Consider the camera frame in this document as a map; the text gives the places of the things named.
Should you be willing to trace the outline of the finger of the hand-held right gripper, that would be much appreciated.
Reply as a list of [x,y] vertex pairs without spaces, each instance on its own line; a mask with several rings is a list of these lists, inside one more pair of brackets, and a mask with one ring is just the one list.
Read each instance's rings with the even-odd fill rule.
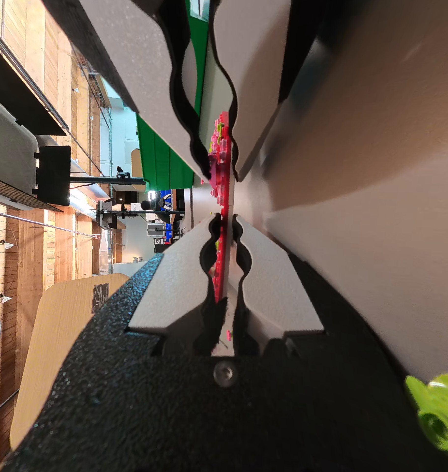
[[185,1],[80,1],[141,118],[208,182]]
[[249,173],[280,110],[291,1],[225,0],[215,10],[215,48],[237,100],[232,138],[236,180]]

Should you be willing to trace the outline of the blue storage bins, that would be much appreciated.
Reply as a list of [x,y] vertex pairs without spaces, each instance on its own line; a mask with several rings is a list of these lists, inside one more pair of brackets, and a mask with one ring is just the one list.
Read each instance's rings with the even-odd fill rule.
[[[171,211],[173,210],[173,202],[172,202],[172,193],[169,191],[161,191],[160,198],[158,200],[158,206],[161,211]],[[173,215],[162,213],[160,218],[165,223],[165,240],[167,243],[171,243],[171,239],[173,236],[172,232],[172,224],[170,223],[170,217]]]

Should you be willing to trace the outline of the black sticker on table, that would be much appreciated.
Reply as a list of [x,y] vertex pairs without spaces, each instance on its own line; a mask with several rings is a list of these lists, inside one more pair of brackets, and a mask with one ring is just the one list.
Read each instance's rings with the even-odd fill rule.
[[91,313],[96,313],[109,298],[109,283],[93,286]]

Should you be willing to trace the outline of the black monitor on arm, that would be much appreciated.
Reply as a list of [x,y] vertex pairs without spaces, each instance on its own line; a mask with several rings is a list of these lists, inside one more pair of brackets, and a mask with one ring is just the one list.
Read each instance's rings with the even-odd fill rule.
[[41,146],[35,154],[38,159],[36,188],[32,194],[38,200],[52,205],[70,205],[70,146]]

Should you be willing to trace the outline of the black ceiling panel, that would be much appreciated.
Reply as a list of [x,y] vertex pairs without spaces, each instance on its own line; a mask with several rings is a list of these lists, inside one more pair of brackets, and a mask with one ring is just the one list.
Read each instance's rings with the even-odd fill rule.
[[66,136],[30,88],[0,53],[0,104],[32,134]]

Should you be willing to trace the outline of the red toy baseplate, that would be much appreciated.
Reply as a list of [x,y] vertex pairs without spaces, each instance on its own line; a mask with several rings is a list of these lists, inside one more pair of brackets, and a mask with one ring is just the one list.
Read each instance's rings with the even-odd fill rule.
[[223,111],[215,121],[215,129],[209,145],[210,195],[220,207],[220,237],[215,243],[216,262],[209,271],[215,291],[215,301],[227,297],[228,265],[231,238],[229,229],[231,213],[231,161],[232,142],[229,137],[229,112]]

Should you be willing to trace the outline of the green plastic crate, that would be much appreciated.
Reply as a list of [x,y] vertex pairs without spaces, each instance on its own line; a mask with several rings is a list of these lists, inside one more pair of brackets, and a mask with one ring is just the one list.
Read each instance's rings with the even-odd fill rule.
[[[209,37],[209,1],[186,1],[189,7],[188,19],[191,31],[191,46],[194,49],[196,66],[183,70],[188,82],[187,97],[195,92],[194,109],[201,113],[207,48]],[[174,150],[140,117],[136,115],[140,161],[142,172],[149,180],[148,190],[166,191],[169,189],[191,188],[194,181],[193,170]]]

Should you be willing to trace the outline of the black mounting pole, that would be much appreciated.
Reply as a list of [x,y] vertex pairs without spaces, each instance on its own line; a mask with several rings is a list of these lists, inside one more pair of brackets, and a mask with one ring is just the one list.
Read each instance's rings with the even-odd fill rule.
[[132,177],[130,173],[125,172],[117,167],[117,172],[115,176],[102,176],[94,177],[86,174],[80,175],[70,175],[70,182],[73,184],[83,184],[83,185],[92,185],[92,184],[118,184],[118,185],[145,185],[149,183],[148,180],[144,180],[141,177]]

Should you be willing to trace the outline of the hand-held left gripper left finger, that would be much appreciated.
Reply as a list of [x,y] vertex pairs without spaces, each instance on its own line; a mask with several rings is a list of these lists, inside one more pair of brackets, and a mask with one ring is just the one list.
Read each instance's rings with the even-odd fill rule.
[[210,356],[219,343],[227,297],[216,301],[209,272],[220,235],[214,213],[165,250],[133,313],[129,330],[162,337],[165,355]]

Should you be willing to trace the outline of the lime green lego leaf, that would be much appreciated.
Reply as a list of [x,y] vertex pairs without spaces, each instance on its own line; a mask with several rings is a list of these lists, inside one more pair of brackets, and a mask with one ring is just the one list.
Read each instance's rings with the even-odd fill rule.
[[436,449],[448,455],[448,373],[427,384],[406,376],[404,383],[422,432]]

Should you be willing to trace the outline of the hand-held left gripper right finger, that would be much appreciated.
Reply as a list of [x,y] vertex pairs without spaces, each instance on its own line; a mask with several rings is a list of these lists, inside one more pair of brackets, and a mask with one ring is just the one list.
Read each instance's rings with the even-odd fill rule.
[[234,354],[262,355],[273,340],[323,333],[288,253],[240,215],[233,216],[233,239],[243,272],[233,320]]

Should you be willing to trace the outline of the light wooden table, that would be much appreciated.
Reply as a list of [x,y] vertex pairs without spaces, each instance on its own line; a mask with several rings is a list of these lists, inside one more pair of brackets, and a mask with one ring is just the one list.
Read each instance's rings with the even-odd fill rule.
[[109,274],[55,283],[40,299],[10,431],[15,450],[42,411],[79,334],[91,320],[93,286],[109,283],[109,297],[129,277]]

